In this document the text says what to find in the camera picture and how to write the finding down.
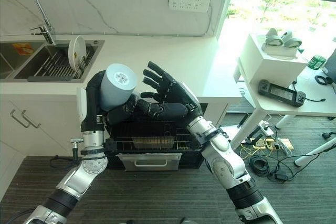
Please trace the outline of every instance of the white plate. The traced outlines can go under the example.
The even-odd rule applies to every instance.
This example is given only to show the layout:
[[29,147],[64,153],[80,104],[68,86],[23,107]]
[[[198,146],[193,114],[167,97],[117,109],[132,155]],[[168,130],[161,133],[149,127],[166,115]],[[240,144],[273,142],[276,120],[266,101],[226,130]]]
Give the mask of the white plate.
[[69,64],[74,71],[77,71],[83,57],[85,56],[85,40],[82,36],[77,36],[75,39],[70,41],[68,49]]

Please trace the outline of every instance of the marble backsplash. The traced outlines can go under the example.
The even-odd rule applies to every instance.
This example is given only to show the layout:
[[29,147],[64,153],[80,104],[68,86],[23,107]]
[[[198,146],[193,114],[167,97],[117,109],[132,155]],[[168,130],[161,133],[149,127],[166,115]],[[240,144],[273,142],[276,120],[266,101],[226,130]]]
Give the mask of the marble backsplash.
[[[40,2],[57,34],[211,36],[228,0],[211,0],[207,13],[170,10],[168,0]],[[29,34],[41,23],[34,0],[0,0],[0,35]]]

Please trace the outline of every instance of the cabinet handle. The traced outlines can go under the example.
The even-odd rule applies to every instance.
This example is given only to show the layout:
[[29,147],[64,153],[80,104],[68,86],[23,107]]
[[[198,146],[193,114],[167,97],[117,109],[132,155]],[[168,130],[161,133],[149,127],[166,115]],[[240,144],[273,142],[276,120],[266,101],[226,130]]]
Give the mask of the cabinet handle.
[[39,124],[35,124],[35,123],[33,123],[26,115],[25,115],[25,113],[26,113],[26,110],[24,110],[24,111],[22,111],[22,113],[21,113],[21,115],[22,115],[22,117],[24,118],[24,119],[26,119],[26,121],[28,122],[28,123],[30,123],[34,128],[39,128],[40,126],[41,126],[41,124],[39,123]]
[[15,109],[11,111],[10,115],[11,115],[11,117],[12,117],[16,122],[18,122],[19,124],[21,124],[24,128],[28,128],[28,127],[31,125],[30,122],[28,122],[27,125],[25,125],[23,122],[21,122],[18,118],[16,118],[16,117],[14,116],[14,112],[15,112]]

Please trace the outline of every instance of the chrome faucet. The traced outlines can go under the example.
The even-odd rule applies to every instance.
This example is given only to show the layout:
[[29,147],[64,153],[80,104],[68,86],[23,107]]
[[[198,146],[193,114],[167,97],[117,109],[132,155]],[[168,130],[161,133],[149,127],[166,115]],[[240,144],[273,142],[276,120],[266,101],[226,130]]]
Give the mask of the chrome faucet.
[[33,35],[43,35],[44,38],[46,39],[46,41],[49,44],[55,45],[55,30],[53,28],[53,26],[51,25],[51,23],[49,22],[41,4],[39,0],[35,0],[35,3],[38,7],[38,9],[40,10],[42,17],[44,19],[45,24],[41,24],[38,27],[35,27],[31,30],[35,30],[35,29],[40,29],[39,33],[32,33]]

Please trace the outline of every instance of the wire rack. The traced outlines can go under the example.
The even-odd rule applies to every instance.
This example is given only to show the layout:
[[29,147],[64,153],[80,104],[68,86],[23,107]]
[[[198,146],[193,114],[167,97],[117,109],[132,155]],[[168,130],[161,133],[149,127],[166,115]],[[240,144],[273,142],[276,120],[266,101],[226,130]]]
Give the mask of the wire rack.
[[59,49],[54,54],[52,54],[49,49],[47,49],[47,51],[49,53],[49,56],[33,75],[34,77],[53,76],[72,77],[72,79],[80,79],[94,53],[92,47],[87,47],[86,56],[82,58],[78,69],[74,71],[69,64],[68,54],[65,49]]
[[111,129],[110,135],[120,151],[190,149],[189,134],[171,122],[125,121]]

